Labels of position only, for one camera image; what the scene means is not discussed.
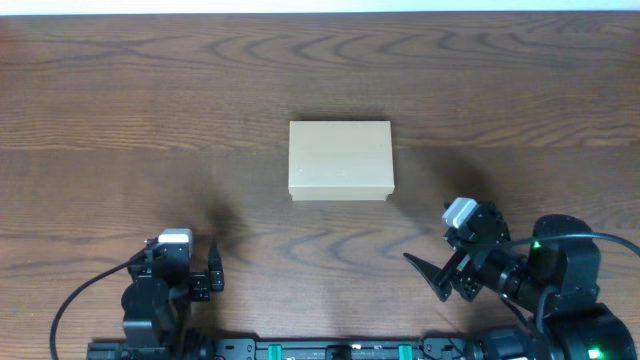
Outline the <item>brown cardboard box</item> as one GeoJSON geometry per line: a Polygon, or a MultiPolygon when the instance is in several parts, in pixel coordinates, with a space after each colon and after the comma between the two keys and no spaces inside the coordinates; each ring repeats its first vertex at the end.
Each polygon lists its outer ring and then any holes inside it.
{"type": "Polygon", "coordinates": [[[384,201],[395,190],[389,121],[292,121],[294,201],[384,201]]]}

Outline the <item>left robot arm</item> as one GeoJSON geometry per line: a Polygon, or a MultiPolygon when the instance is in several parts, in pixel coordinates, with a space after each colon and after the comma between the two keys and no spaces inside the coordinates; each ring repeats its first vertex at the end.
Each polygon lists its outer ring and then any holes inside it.
{"type": "Polygon", "coordinates": [[[132,359],[213,359],[214,341],[191,329],[194,302],[209,302],[224,290],[224,270],[217,242],[210,241],[207,268],[191,270],[193,241],[145,241],[127,271],[132,284],[124,291],[122,327],[132,359]]]}

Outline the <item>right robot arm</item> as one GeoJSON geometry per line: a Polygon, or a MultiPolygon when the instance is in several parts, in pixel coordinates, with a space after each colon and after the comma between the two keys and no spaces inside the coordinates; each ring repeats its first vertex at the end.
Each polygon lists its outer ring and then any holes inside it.
{"type": "Polygon", "coordinates": [[[635,359],[638,354],[624,323],[599,302],[599,240],[638,246],[596,233],[573,216],[539,218],[529,238],[510,236],[491,201],[458,198],[442,216],[452,257],[438,267],[414,255],[406,260],[422,275],[440,301],[458,292],[473,301],[482,289],[498,294],[521,318],[521,327],[489,330],[459,347],[463,359],[635,359]],[[528,246],[527,254],[515,247],[528,246]]]}

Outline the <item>black mounting rail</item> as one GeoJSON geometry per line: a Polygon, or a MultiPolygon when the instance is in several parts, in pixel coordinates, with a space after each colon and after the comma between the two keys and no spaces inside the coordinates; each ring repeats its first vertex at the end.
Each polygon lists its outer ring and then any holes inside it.
{"type": "Polygon", "coordinates": [[[130,347],[124,342],[88,345],[90,360],[201,359],[201,360],[460,360],[466,341],[460,338],[403,340],[254,340],[209,339],[191,342],[181,351],[130,347]]]}

